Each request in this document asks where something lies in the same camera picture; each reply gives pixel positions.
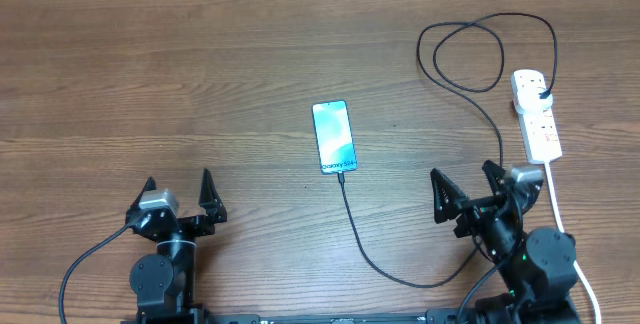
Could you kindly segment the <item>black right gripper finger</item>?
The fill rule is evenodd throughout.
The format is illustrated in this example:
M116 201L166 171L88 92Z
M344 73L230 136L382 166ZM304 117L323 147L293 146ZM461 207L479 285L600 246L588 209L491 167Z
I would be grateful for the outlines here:
M469 197L439 169L430 172L434 195L434 221L436 224L455 219L463 210Z
M482 170L487 178L492 194L494 196L503 195L505 169L491 160L486 160L482 165Z

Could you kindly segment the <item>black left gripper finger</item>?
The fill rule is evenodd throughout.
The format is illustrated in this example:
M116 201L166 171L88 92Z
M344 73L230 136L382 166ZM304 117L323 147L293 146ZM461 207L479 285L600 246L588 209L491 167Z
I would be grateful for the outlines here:
M203 169L198 205L214 223L227 221L226 208L215 188L211 172L207 168Z
M154 178L152 176L149 176L142 188L142 190L140 191L140 193L138 194L138 196L136 197L136 199L133 201L133 203L131 204L131 206L129 207L129 209L127 210L128 214L137 212L140 210L140 206L139 203L142 199L142 196L149 191L153 191L156 189L156 182L154 180Z

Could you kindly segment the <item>Samsung Galaxy smartphone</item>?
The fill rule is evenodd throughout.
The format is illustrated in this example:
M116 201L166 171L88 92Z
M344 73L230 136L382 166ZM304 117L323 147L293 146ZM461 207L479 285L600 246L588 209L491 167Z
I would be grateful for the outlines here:
M347 103L316 103L311 111L321 172L330 175L356 170L358 160Z

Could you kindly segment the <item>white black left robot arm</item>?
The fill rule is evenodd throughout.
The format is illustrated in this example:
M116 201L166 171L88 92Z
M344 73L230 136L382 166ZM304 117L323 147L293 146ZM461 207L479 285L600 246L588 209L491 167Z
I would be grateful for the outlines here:
M203 170L198 205L202 214L179 217L179 202L169 189L147 179L126 212L134 234L156 244L156 251L132 267L129 283L137 297L137 323L210 323L207 309L195 302L196 240L215 233L227 221L211 172Z

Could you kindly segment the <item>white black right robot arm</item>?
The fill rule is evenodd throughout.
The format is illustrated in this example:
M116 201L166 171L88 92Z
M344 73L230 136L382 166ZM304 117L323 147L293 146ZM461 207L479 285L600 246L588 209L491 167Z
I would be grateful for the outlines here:
M578 323L570 290L578 281L575 239L552 227L524 230L545 175L535 166L482 166L491 194L472 199L442 171L430 172L434 221L480 241L494 266L454 308L429 309L429 323Z

